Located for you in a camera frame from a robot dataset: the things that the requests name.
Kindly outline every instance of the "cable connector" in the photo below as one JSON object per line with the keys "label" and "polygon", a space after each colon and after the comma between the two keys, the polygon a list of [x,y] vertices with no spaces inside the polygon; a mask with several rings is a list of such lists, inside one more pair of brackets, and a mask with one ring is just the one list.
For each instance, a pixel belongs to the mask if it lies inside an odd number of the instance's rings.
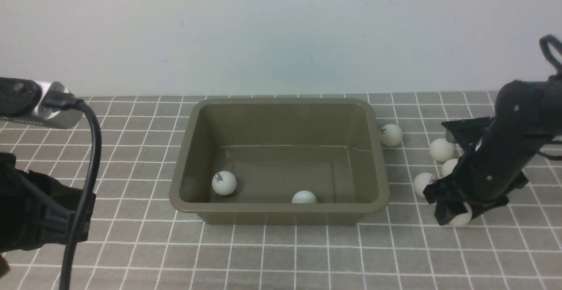
{"label": "cable connector", "polygon": [[49,91],[45,94],[42,104],[48,108],[66,111],[76,109],[80,102],[84,102],[84,100],[76,98],[74,94],[62,91]]}

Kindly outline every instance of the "black cable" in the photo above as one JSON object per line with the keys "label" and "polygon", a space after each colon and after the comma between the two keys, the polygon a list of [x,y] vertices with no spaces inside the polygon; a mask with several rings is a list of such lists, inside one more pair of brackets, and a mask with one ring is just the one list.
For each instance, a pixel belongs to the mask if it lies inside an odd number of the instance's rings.
{"label": "black cable", "polygon": [[76,252],[76,244],[78,243],[79,235],[84,229],[86,207],[94,192],[96,178],[100,169],[102,152],[102,133],[100,123],[98,122],[96,114],[94,114],[92,108],[90,108],[83,100],[77,100],[76,104],[72,106],[72,108],[82,111],[86,116],[86,119],[88,119],[88,123],[90,124],[90,129],[92,131],[92,154],[90,156],[90,166],[88,167],[86,182],[84,183],[82,195],[80,196],[80,202],[78,202],[74,221],[72,222],[72,226],[68,234],[68,240],[66,241],[65,253],[62,258],[61,278],[59,284],[60,290],[70,289],[70,275],[72,273],[72,262],[74,260],[74,253]]}
{"label": "black cable", "polygon": [[562,156],[560,156],[560,155],[549,155],[549,154],[546,154],[545,152],[538,152],[537,154],[539,156],[542,156],[542,157],[546,158],[547,160],[554,160],[554,161],[561,161],[562,160]]}

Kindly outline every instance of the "black bracket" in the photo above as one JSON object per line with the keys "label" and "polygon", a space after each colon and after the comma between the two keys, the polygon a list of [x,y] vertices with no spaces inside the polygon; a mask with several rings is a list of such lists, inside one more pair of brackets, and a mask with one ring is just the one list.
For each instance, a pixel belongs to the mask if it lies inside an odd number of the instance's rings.
{"label": "black bracket", "polygon": [[[66,244],[82,190],[15,164],[14,154],[0,152],[0,253]],[[88,238],[95,201],[93,194],[79,242]]]}

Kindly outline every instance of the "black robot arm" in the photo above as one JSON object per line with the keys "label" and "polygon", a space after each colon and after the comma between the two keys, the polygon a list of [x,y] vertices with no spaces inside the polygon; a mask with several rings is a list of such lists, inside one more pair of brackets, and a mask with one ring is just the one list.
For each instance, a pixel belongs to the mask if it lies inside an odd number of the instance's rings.
{"label": "black robot arm", "polygon": [[544,82],[514,80],[500,89],[494,118],[444,122],[464,154],[452,174],[429,184],[424,195],[437,203],[435,217],[448,224],[472,209],[472,218],[508,204],[508,194],[528,182],[522,169],[545,144],[562,134],[562,64],[550,52],[562,43],[545,36],[540,47],[557,73]]}

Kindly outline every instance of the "black power cord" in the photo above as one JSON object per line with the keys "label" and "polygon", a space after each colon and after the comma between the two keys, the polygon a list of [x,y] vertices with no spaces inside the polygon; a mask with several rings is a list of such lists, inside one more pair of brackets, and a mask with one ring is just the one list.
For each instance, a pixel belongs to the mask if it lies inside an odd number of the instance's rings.
{"label": "black power cord", "polygon": [[98,171],[100,170],[102,132],[100,129],[100,122],[98,122],[92,108],[90,108],[84,100],[80,100],[72,94],[54,91],[48,92],[43,100],[43,105],[60,110],[74,109],[83,112],[90,124],[90,130],[92,131],[92,148],[90,151],[90,165],[88,166],[88,173],[86,174],[86,182],[84,183],[82,195],[80,196],[80,201],[78,202],[78,207],[74,214],[74,220],[68,233],[68,240],[66,240],[65,252],[62,258],[59,290],[68,290],[70,289],[70,275],[72,273],[72,262],[74,261],[76,244],[78,244],[80,233],[84,230],[86,207],[94,192]]}

